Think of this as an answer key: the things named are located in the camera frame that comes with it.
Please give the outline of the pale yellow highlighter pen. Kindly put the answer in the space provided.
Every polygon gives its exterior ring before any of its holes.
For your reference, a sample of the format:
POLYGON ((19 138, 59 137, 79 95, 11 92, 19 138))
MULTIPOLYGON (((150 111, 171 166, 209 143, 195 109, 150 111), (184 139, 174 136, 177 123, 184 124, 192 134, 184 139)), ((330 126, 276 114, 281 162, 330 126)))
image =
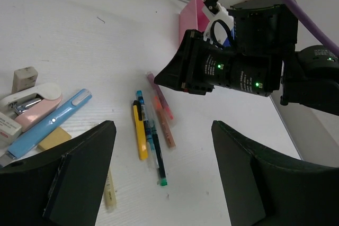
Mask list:
POLYGON ((116 208, 117 200, 115 196, 115 190, 113 186, 113 179, 111 174, 111 169, 109 168, 108 174, 105 181, 105 187, 104 187, 104 201, 106 209, 111 212, 116 208))

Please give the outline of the green capped pen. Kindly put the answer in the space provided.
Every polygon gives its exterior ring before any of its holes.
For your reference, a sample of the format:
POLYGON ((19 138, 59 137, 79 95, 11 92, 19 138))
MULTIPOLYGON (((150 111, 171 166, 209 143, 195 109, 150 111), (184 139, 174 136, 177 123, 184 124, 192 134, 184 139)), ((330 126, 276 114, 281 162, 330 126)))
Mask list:
POLYGON ((159 184, 160 186, 167 186, 166 172, 165 172, 162 152, 161 152, 161 148, 159 144, 159 137, 158 137, 158 133, 156 130, 156 125, 155 125, 154 120, 150 120, 150 128, 151 128, 152 139, 153 139, 155 150, 156 150, 157 161, 159 165, 159 168, 158 168, 159 184))

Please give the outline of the orange highlighter pen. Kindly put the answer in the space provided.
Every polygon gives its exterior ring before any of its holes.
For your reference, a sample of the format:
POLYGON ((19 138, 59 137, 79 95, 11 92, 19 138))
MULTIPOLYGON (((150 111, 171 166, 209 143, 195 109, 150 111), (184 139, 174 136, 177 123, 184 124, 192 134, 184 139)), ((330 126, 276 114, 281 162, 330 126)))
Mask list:
POLYGON ((174 121, 174 115, 173 115, 170 107, 169 106, 162 106, 158 96, 154 96, 154 103, 155 103, 156 110, 163 113, 167 117, 168 120, 174 121))

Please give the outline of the brown pink pen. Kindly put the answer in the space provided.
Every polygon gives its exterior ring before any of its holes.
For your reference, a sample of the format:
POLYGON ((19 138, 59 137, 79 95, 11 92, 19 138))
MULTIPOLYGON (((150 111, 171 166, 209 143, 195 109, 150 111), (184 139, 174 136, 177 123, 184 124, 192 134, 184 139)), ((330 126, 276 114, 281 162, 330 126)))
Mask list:
POLYGON ((167 119, 165 117, 165 114, 164 114, 163 110, 161 110, 161 109, 156 110, 156 112, 157 112, 157 116, 158 116, 160 125, 162 127, 162 131, 163 131, 167 146, 170 149, 174 149, 176 147, 176 144, 174 142, 174 138, 172 136, 170 127, 167 123, 167 119))

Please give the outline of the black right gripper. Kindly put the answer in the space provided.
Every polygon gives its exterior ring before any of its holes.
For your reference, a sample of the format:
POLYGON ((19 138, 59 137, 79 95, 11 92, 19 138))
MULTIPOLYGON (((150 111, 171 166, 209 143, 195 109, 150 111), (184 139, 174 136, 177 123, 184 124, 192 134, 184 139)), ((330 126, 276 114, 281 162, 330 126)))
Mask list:
POLYGON ((283 61, 292 56, 297 18, 281 0, 251 0, 233 5, 236 48, 204 41, 186 30, 177 53, 154 78, 175 91, 205 95, 215 86, 269 96, 280 87, 283 61))

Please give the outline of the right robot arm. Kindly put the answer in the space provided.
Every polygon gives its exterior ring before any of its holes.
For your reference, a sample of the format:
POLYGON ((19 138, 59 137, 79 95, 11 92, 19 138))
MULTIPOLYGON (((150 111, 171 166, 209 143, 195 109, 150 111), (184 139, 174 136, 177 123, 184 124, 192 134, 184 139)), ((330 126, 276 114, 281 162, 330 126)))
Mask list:
POLYGON ((298 103, 338 115, 338 56, 323 45, 296 51, 298 19, 282 0, 250 0, 228 9, 230 45, 187 30, 154 82, 205 95, 216 86, 259 96, 282 90, 280 103, 298 103))

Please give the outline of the purple pink pen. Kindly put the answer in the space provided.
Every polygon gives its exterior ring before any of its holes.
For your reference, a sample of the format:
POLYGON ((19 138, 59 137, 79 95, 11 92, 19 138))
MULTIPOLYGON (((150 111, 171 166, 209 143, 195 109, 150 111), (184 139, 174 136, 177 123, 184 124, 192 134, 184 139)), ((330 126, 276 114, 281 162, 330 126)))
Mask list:
POLYGON ((167 100, 165 99, 164 94, 162 93, 160 87, 157 84, 155 84, 155 82, 154 82, 154 79, 155 79, 154 74, 152 72, 148 72, 146 74, 146 78, 149 81, 153 90, 155 91, 156 95, 158 96, 160 104, 161 104, 163 110, 165 111, 167 117, 169 118, 170 121, 174 121, 174 115, 171 111, 171 108, 170 108, 167 100))

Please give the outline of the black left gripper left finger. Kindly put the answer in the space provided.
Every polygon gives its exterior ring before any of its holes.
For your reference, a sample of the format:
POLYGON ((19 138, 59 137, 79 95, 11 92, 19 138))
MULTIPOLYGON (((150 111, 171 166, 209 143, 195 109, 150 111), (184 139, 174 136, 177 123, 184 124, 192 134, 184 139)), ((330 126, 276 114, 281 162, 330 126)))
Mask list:
POLYGON ((95 225, 116 127, 106 120, 1 169, 1 225, 95 225))

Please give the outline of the blue teal gel pen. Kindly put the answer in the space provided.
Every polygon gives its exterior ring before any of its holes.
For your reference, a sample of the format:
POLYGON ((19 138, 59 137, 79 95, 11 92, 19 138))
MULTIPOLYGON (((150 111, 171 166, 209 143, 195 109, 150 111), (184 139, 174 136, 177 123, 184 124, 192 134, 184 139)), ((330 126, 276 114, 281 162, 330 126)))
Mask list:
POLYGON ((151 153, 151 159, 153 161, 151 163, 151 165, 154 166, 155 169, 158 169, 159 164, 158 164, 156 149, 155 149, 155 146, 154 146, 151 127, 150 127, 150 123, 149 123, 149 119, 148 119, 148 115, 147 115, 147 111, 146 111, 145 100, 144 100, 144 97, 143 97, 141 90, 136 91, 136 98, 141 105, 141 114, 142 114, 142 120, 143 120, 143 123, 144 123, 146 141, 147 141, 147 144, 149 146, 150 153, 151 153))

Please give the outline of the pink white stapler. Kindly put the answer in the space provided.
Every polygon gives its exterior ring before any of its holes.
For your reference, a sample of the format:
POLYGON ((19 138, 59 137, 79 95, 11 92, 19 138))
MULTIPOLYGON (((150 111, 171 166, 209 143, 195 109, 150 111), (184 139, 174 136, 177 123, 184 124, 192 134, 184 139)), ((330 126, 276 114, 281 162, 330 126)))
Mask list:
POLYGON ((1 112, 13 113, 25 132, 54 111, 62 98, 58 84, 44 83, 1 99, 1 112))

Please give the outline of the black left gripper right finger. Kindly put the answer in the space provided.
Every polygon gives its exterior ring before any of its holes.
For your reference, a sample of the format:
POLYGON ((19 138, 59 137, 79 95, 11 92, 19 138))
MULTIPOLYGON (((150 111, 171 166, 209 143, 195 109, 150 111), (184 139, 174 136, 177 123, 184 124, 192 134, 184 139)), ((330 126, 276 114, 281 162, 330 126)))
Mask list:
POLYGON ((295 159, 221 121, 211 127, 232 225, 338 225, 338 169, 295 159))

